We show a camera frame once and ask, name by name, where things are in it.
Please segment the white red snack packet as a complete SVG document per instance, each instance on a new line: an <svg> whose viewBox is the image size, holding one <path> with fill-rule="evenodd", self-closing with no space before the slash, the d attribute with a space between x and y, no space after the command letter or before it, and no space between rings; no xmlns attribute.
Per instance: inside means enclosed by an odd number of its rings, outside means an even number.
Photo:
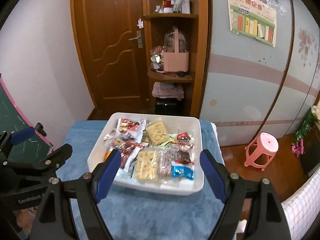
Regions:
<svg viewBox="0 0 320 240"><path fill-rule="evenodd" d="M116 127L116 135L125 139L133 139L136 142L140 142L143 137L145 126L145 119L133 121L127 118L119 118Z"/></svg>

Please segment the clear wafer biscuit pack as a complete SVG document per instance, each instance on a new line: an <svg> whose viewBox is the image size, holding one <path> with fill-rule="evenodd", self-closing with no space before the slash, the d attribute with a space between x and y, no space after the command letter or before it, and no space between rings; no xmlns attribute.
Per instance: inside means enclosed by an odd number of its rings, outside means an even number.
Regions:
<svg viewBox="0 0 320 240"><path fill-rule="evenodd" d="M172 148L150 147L137 155L134 178L142 182L171 178L171 162L176 151Z"/></svg>

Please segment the small blue snack packet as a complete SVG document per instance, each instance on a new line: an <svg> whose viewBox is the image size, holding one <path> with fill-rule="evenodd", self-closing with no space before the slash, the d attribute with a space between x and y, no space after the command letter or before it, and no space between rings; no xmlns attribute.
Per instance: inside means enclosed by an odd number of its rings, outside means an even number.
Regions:
<svg viewBox="0 0 320 240"><path fill-rule="evenodd" d="M184 164L177 161L172 161L171 175L172 178L185 178L188 180L194 180L193 164Z"/></svg>

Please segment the yellow puffed snack pack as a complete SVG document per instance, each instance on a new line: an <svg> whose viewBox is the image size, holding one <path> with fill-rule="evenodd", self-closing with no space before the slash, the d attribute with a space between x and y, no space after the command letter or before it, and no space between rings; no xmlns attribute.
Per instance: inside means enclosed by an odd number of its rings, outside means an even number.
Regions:
<svg viewBox="0 0 320 240"><path fill-rule="evenodd" d="M145 130L153 145L158 146L169 140L167 129L162 121L149 123Z"/></svg>

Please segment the red orange small packet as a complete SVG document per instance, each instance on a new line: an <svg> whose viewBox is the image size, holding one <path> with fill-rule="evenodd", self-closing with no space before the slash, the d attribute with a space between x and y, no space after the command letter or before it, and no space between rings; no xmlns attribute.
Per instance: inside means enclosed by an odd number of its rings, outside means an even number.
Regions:
<svg viewBox="0 0 320 240"><path fill-rule="evenodd" d="M176 140L178 142L189 142L191 140L191 137L187 132L183 132L176 136Z"/></svg>

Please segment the orange white snack bar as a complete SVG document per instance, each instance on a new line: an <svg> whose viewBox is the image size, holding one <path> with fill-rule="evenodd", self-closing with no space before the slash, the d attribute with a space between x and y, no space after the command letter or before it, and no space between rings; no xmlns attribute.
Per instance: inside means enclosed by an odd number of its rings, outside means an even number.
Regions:
<svg viewBox="0 0 320 240"><path fill-rule="evenodd" d="M111 154L111 152L112 152L112 149L106 152L106 154L104 156L104 161L108 158L108 156Z"/></svg>

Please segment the small red brown candy pack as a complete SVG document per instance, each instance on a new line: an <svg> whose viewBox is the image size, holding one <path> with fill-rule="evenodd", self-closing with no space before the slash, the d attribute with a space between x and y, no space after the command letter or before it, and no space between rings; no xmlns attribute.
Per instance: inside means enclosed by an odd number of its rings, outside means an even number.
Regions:
<svg viewBox="0 0 320 240"><path fill-rule="evenodd" d="M111 150L124 150L126 148L127 140L118 136L116 130L112 130L104 136L104 145L109 151Z"/></svg>

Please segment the light blue clear bag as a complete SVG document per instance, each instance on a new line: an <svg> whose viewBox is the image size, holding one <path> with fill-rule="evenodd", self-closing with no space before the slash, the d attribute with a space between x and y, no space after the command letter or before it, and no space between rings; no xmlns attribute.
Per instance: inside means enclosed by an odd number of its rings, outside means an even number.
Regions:
<svg viewBox="0 0 320 240"><path fill-rule="evenodd" d="M134 166L130 166L128 171L120 168L116 174L116 180L132 179L134 177L134 170L135 170Z"/></svg>

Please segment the red cookie packet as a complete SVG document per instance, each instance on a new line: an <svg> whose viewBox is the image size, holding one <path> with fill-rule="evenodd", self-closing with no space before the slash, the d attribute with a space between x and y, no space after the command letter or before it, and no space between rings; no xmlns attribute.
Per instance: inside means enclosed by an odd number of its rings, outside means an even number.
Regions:
<svg viewBox="0 0 320 240"><path fill-rule="evenodd" d="M128 142L123 150L121 150L121 165L120 168L124 172L128 172L131 163L136 159L138 153L143 148L149 145L148 142L138 144L136 142Z"/></svg>

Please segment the red zip clear bag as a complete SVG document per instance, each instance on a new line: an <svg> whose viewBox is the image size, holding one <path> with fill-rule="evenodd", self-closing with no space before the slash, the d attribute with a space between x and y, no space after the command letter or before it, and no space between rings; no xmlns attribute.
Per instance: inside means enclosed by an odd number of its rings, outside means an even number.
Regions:
<svg viewBox="0 0 320 240"><path fill-rule="evenodd" d="M191 160L191 152L194 148L193 143L171 142L170 148L176 151L174 161L181 164L194 164Z"/></svg>

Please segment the pink plastic stool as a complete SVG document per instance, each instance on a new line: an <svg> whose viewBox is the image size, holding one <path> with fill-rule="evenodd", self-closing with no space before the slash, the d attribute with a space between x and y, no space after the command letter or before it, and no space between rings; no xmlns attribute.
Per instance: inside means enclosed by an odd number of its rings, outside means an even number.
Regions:
<svg viewBox="0 0 320 240"><path fill-rule="evenodd" d="M278 150L279 144L274 136L265 132L260 133L245 147L246 160L244 166L252 166L264 171L273 160ZM255 161L263 154L267 157L266 163L263 165L257 164Z"/></svg>

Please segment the blue table cloth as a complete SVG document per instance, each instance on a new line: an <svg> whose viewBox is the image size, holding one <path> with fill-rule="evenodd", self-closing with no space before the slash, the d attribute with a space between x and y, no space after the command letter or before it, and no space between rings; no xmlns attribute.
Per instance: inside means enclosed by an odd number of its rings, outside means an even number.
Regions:
<svg viewBox="0 0 320 240"><path fill-rule="evenodd" d="M57 171L62 181L88 171L87 158L105 121L78 121L66 135L72 156ZM207 239L223 209L208 182L201 191L175 196L112 185L99 211L114 239Z"/></svg>

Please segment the green bag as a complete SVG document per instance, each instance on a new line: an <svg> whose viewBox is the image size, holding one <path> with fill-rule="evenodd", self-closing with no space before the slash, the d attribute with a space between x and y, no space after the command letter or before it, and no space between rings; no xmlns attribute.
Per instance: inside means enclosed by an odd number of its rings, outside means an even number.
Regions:
<svg viewBox="0 0 320 240"><path fill-rule="evenodd" d="M300 142L301 139L304 139L306 135L311 131L314 124L319 121L317 114L318 114L317 106L312 106L308 110L302 124L299 126L299 128L295 133L295 136L294 136L295 142Z"/></svg>

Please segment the white plastic storage bin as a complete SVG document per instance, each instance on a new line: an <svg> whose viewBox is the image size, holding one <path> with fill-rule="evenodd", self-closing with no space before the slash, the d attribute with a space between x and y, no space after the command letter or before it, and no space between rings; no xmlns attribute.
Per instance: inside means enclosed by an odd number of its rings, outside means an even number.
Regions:
<svg viewBox="0 0 320 240"><path fill-rule="evenodd" d="M193 117L114 113L87 159L89 171L119 150L116 185L188 196L202 190L200 121Z"/></svg>

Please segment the small green snack packet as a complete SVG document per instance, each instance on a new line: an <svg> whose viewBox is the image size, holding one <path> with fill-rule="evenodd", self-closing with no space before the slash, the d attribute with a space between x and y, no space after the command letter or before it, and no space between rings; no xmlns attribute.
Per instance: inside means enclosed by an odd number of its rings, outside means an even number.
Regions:
<svg viewBox="0 0 320 240"><path fill-rule="evenodd" d="M160 147L169 147L172 142L176 143L178 140L175 137L170 136L167 141L160 144Z"/></svg>

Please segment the sliding wardrobe door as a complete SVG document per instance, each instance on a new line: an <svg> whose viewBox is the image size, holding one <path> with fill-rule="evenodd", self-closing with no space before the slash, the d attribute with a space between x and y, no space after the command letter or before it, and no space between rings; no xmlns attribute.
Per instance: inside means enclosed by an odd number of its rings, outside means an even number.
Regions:
<svg viewBox="0 0 320 240"><path fill-rule="evenodd" d="M207 83L200 117L221 146L297 130L319 92L319 26L302 0L260 0L277 13L276 45L230 31L228 0L213 0Z"/></svg>

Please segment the folded pink cloth pile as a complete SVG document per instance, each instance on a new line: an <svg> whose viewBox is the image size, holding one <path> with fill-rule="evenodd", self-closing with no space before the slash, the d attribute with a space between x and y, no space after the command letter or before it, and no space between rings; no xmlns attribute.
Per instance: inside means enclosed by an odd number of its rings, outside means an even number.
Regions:
<svg viewBox="0 0 320 240"><path fill-rule="evenodd" d="M183 99L184 90L180 83L155 82L152 89L152 96L161 99Z"/></svg>

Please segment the shiny foil wrappers pile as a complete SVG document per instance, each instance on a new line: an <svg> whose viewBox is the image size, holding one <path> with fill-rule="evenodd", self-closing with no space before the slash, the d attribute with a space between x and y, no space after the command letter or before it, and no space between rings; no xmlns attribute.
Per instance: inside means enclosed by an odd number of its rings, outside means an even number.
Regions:
<svg viewBox="0 0 320 240"><path fill-rule="evenodd" d="M163 70L164 66L164 47L157 46L150 50L151 68Z"/></svg>

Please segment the brown wooden door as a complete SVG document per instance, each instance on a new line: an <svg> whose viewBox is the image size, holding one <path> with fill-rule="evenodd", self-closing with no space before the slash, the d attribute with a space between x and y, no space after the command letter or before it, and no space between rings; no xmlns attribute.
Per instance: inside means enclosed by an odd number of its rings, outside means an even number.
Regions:
<svg viewBox="0 0 320 240"><path fill-rule="evenodd" d="M75 33L84 75L98 110L147 113L146 51L138 48L141 0L74 0Z"/></svg>

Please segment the wooden corner shelf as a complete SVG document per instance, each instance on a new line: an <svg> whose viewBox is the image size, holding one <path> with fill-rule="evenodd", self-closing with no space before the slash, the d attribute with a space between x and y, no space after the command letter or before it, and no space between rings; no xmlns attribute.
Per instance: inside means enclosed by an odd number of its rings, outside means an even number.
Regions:
<svg viewBox="0 0 320 240"><path fill-rule="evenodd" d="M150 88L180 83L184 97L177 115L200 116L207 81L213 26L213 0L142 0ZM152 70L151 51L167 49L171 70Z"/></svg>

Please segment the white paper roll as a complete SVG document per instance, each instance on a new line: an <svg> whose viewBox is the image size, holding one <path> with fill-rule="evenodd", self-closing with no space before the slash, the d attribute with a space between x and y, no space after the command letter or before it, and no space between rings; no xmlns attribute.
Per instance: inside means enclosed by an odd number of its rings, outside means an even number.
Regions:
<svg viewBox="0 0 320 240"><path fill-rule="evenodd" d="M183 0L182 13L190 14L190 0Z"/></svg>

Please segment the green chalkboard pink frame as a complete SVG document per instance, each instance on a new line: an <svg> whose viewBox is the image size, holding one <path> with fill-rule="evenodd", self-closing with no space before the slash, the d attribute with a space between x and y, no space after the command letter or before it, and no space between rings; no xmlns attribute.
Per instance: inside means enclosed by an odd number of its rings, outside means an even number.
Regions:
<svg viewBox="0 0 320 240"><path fill-rule="evenodd" d="M1 80L1 132L19 132L31 125ZM12 148L9 161L36 164L53 149L52 142L36 132L35 136Z"/></svg>

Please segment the colourful wall poster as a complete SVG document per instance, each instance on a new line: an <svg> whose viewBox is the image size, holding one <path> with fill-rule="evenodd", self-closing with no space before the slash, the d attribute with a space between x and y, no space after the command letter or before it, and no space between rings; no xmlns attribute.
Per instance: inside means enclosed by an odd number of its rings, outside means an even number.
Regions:
<svg viewBox="0 0 320 240"><path fill-rule="evenodd" d="M228 0L230 31L276 46L277 12L260 0Z"/></svg>

